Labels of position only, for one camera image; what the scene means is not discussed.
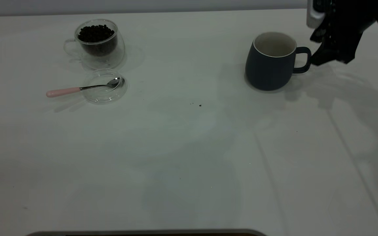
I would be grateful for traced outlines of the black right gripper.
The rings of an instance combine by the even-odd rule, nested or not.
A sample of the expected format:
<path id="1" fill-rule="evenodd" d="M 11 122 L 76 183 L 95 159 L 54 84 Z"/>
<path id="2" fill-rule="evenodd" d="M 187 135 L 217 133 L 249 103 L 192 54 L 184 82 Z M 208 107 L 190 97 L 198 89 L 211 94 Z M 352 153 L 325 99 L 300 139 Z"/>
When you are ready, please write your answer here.
<path id="1" fill-rule="evenodd" d="M 310 62 L 315 66 L 334 60 L 348 64 L 355 58 L 360 35 L 378 24 L 378 0 L 323 0 L 322 8 L 324 20 L 310 37 L 321 45 Z"/>

